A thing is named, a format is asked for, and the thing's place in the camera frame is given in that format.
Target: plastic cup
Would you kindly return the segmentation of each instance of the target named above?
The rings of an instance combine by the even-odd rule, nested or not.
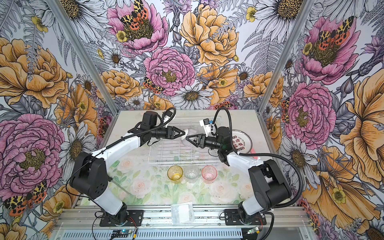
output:
[[[193,164],[184,167],[184,176],[188,182],[194,182],[200,175],[200,169]]]
[[[213,182],[217,177],[217,170],[214,166],[207,165],[201,170],[201,175],[205,180]]]
[[[178,165],[174,165],[168,169],[167,174],[170,180],[177,181],[183,176],[183,169]]]

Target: metal rod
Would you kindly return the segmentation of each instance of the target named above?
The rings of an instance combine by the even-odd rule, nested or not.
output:
[[[314,0],[304,0],[303,4],[301,5],[300,12],[297,15],[293,29],[287,37],[283,51],[281,52],[280,58],[279,58],[279,60],[276,64],[276,67],[272,73],[271,81],[269,81],[269,84],[265,90],[265,93],[264,93],[262,100],[259,104],[259,107],[257,109],[257,111],[260,113],[263,112],[266,104],[269,101],[269,98],[272,95],[273,89],[275,88],[277,82],[279,81],[281,71],[283,70],[285,63],[287,62],[287,60],[289,58],[290,51],[293,49],[293,46],[295,45],[297,37],[299,36],[301,30],[303,29],[303,27],[305,25],[305,21],[309,17],[309,14],[311,12],[313,4],[314,4]]]
[[[105,102],[108,104],[109,109],[113,116],[117,115],[118,109],[113,101],[111,95],[109,94],[107,88],[105,87],[104,82],[101,80],[100,74],[98,73],[95,65],[92,62],[91,57],[89,56],[87,50],[85,49],[83,43],[77,32],[73,28],[73,24],[69,19],[67,13],[65,12],[63,6],[60,3],[60,0],[46,1],[48,7],[51,9],[53,15],[60,24],[60,28],[67,35],[68,39],[73,45],[76,53],[79,55],[83,64],[87,68],[91,78],[95,81],[100,93],[105,99]]]

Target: yellow peony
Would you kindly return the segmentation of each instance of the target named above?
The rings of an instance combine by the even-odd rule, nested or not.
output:
[[[225,24],[227,18],[217,15],[217,11],[209,5],[199,5],[196,16],[189,11],[184,15],[180,34],[188,40],[187,46],[196,46],[200,51],[200,63],[224,66],[229,58],[236,55],[238,32],[227,31],[219,37],[212,35]]]

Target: pink peony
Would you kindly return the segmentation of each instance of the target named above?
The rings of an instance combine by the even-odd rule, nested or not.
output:
[[[174,96],[176,90],[191,85],[195,81],[195,69],[192,60],[173,48],[157,49],[151,57],[144,60],[149,78],[156,86],[165,90],[168,96]]]
[[[51,120],[23,114],[0,123],[0,197],[26,195],[46,180],[52,187],[61,176],[58,168],[64,134]]]
[[[336,113],[331,106],[332,97],[326,87],[300,83],[290,97],[287,135],[299,138],[310,150],[320,147],[335,127]]]
[[[107,9],[108,24],[112,27],[109,31],[116,36],[116,43],[123,45],[123,54],[126,56],[140,55],[143,52],[150,52],[158,47],[164,46],[168,40],[168,23],[166,17],[161,18],[153,4],[148,5],[143,0],[144,8],[148,9],[148,19],[144,20],[138,30],[125,28],[121,17],[132,15],[134,4],[130,7],[123,5],[123,8],[116,6]]]
[[[303,75],[309,76],[313,81],[322,81],[325,85],[329,85],[352,67],[358,56],[353,54],[353,51],[356,49],[355,44],[360,34],[360,31],[355,32],[356,19],[352,21],[349,37],[341,45],[330,43],[325,50],[320,50],[319,32],[332,32],[343,22],[336,23],[336,19],[330,22],[329,18],[319,18],[309,31],[310,35],[304,40],[303,54],[297,63]]]

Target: daisy center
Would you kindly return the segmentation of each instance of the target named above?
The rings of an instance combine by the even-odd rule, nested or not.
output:
[[[163,71],[161,74],[163,77],[166,78],[166,82],[168,82],[168,83],[172,83],[172,82],[176,81],[176,74],[174,74],[170,70],[168,70],[168,72]]]
[[[28,169],[29,167],[34,167],[35,169],[40,169],[40,166],[44,163],[46,155],[43,150],[35,149],[30,152],[24,153],[25,161],[19,163],[19,166],[23,169]]]
[[[240,80],[243,81],[243,80],[247,79],[248,74],[247,73],[241,73],[239,77],[240,77]]]
[[[119,63],[120,62],[120,57],[119,55],[112,55],[112,61],[114,63]]]
[[[300,127],[305,127],[308,123],[308,112],[304,112],[303,108],[299,109],[299,116],[296,117],[296,121]]]
[[[143,23],[139,23],[139,29],[132,30],[131,28],[124,28],[124,31],[126,33],[126,37],[128,40],[135,40],[140,38],[148,38],[150,39],[152,37],[152,34],[154,32],[152,25],[149,23],[148,19],[143,20]]]
[[[200,95],[197,92],[186,93],[185,99],[188,101],[196,100]]]
[[[87,89],[88,91],[90,91],[92,89],[92,84],[90,82],[85,82],[84,83],[84,87],[85,89]]]
[[[75,3],[74,0],[60,0],[60,2],[65,12],[71,19],[79,16],[79,6]]]
[[[283,18],[296,18],[303,0],[281,0],[277,13]]]
[[[83,149],[83,145],[82,145],[81,141],[79,141],[77,139],[75,141],[73,141],[73,144],[72,144],[71,150],[70,150],[70,154],[71,154],[72,159],[76,159],[77,156],[79,156],[79,154],[81,153],[82,149]]]
[[[301,152],[297,150],[292,151],[292,160],[293,160],[293,163],[298,167],[304,167],[305,165],[304,156],[301,154]]]
[[[285,68],[292,67],[292,64],[293,64],[292,60],[288,60],[287,63],[285,64]]]
[[[369,229],[366,231],[369,239],[372,240],[384,240],[384,235],[374,227],[369,227]]]

